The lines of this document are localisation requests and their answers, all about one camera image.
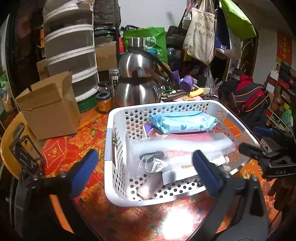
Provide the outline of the light blue wipes pack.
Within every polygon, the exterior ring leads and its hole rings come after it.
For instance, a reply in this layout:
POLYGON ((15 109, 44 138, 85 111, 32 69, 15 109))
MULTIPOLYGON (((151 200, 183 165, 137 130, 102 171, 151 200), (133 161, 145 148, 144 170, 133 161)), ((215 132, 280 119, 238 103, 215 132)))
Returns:
POLYGON ((149 121, 163 134, 206 132, 214 128, 218 120, 202 111, 182 111, 155 114, 149 121))

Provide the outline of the purple tissue pack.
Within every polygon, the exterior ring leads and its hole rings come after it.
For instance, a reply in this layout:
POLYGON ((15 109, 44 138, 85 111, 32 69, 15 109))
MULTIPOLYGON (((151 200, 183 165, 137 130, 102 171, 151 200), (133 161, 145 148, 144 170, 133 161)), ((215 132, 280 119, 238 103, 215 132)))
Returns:
POLYGON ((145 137, 156 137, 162 134, 154 125, 144 126, 145 137))

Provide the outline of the white plush toy blue clothes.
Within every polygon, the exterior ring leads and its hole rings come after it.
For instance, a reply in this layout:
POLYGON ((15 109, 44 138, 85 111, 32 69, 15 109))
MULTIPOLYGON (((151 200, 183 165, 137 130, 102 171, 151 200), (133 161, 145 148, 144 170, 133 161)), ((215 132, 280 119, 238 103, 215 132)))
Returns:
POLYGON ((225 159, 225 163, 223 164, 223 170, 225 172, 230 172, 231 171, 230 159, 228 156, 224 156, 224 159, 225 159))

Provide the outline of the red black jacket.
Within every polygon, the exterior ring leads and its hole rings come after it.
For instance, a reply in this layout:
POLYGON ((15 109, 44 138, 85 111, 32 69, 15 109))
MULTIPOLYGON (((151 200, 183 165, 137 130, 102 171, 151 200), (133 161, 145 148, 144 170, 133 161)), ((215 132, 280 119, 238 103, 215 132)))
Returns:
POLYGON ((255 83, 245 74, 239 80, 227 80, 218 89, 221 100, 250 130, 266 127, 266 111, 270 105, 269 95, 263 85, 255 83))

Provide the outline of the white shelf with items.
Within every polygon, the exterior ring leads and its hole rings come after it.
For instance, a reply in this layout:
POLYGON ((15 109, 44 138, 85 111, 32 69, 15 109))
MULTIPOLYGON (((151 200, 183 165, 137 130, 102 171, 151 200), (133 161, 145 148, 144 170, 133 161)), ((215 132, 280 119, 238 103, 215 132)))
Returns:
POLYGON ((284 132, 293 133, 295 116, 292 114, 292 109, 295 106, 292 100, 295 98, 295 70, 282 61, 271 70, 264 87, 270 97, 266 124, 284 132))

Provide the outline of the white perforated plastic basket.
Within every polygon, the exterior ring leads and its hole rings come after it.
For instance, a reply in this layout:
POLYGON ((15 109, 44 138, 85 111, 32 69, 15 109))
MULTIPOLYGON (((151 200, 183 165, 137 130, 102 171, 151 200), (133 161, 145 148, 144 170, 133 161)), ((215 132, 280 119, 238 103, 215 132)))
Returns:
POLYGON ((160 113, 203 111, 216 117, 215 133, 223 133, 236 146, 248 143, 259 146, 259 140, 227 107, 216 100, 161 102, 134 105, 112 110, 108 116, 105 154, 104 190, 110 202, 121 207, 148 206, 185 198, 206 190, 191 178, 171 182, 158 189, 149 200, 137 195, 149 174, 129 177, 126 142, 144 137, 149 117, 160 113))

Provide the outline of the yellow banana-shaped object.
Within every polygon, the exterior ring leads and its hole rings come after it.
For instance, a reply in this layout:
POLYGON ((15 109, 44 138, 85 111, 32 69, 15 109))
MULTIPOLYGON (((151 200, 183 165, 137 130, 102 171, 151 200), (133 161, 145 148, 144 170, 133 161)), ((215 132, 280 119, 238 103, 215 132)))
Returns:
POLYGON ((203 94, 204 93, 204 89, 203 88, 198 88, 197 90, 195 90, 195 91, 191 91, 190 93, 189 93, 189 97, 190 98, 194 98, 194 97, 196 97, 196 96, 200 96, 201 94, 203 94))

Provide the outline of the wooden chair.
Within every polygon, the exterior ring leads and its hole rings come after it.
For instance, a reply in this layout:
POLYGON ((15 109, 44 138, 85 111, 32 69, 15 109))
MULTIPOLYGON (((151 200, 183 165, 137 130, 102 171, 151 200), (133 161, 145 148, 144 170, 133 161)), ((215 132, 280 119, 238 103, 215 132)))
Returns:
POLYGON ((1 160, 3 161, 5 167, 9 170, 9 172, 19 180, 20 173, 22 172, 22 166, 17 161, 13 153, 11 152, 15 148, 10 148, 10 145, 14 142, 13 133, 18 128, 20 123, 24 124, 23 132, 20 135, 20 138, 23 136, 29 136, 33 144, 38 149, 39 153, 41 153, 42 148, 45 144, 46 140, 38 140, 36 136, 33 134, 30 129, 25 117, 22 112, 19 112, 11 123, 7 126, 3 136, 1 137, 1 160))

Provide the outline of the purple plastic cup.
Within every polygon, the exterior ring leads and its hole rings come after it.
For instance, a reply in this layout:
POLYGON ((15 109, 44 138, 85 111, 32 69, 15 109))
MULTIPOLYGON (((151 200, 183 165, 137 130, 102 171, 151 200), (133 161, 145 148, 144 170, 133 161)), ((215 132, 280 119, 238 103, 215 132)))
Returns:
POLYGON ((171 72, 175 85, 179 87, 179 89, 183 92, 190 92, 192 87, 194 86, 194 78, 191 75, 186 75, 184 78, 180 78, 179 71, 171 72))

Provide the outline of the navy white tote bag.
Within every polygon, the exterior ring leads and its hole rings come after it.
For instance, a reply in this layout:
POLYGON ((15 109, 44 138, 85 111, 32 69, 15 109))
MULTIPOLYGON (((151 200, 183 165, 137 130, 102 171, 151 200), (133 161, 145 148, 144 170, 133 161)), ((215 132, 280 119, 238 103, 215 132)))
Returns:
POLYGON ((222 8, 217 8, 217 25, 215 33, 215 49, 226 57, 239 60, 241 41, 228 28, 222 8))

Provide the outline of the stainless steel kettle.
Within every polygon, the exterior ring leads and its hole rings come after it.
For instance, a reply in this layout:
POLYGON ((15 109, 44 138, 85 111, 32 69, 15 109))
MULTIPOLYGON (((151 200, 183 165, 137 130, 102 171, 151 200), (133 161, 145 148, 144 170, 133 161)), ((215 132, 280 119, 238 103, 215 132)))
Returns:
POLYGON ((120 77, 115 87, 119 107, 161 102, 161 87, 173 87, 171 71, 153 53, 144 49, 144 39, 128 39, 127 51, 119 60, 120 77))

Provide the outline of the beige canvas tote bag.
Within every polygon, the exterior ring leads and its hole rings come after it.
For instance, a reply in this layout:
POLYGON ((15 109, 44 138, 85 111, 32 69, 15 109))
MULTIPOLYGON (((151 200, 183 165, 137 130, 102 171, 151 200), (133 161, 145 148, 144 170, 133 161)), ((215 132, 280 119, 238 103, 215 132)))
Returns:
POLYGON ((200 62, 209 65, 214 58, 215 9, 212 1, 201 1, 199 8, 191 9, 191 23, 183 43, 184 51, 200 62))

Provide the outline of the green shopping bag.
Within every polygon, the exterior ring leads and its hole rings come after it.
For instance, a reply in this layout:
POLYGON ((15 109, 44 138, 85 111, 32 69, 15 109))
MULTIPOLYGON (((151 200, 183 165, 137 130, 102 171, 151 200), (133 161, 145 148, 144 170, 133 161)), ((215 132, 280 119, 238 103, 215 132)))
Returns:
POLYGON ((146 51, 150 49, 156 50, 158 52, 158 58, 168 64, 166 32, 164 27, 124 30, 123 45, 125 51, 128 48, 128 40, 130 38, 143 38, 143 48, 146 51))

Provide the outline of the black bag on shelf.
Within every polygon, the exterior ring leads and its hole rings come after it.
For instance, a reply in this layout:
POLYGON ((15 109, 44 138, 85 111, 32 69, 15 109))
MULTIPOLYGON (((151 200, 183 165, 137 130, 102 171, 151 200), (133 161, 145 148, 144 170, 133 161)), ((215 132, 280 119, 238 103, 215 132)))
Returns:
POLYGON ((118 0, 95 0, 93 13, 95 25, 121 24, 118 0))

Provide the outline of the red wall scroll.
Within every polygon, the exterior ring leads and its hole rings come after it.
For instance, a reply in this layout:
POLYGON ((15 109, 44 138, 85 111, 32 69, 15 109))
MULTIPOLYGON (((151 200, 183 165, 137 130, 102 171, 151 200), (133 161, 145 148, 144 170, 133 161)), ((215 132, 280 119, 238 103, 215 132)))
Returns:
POLYGON ((281 31, 277 31, 276 62, 282 61, 292 65, 292 38, 281 31))

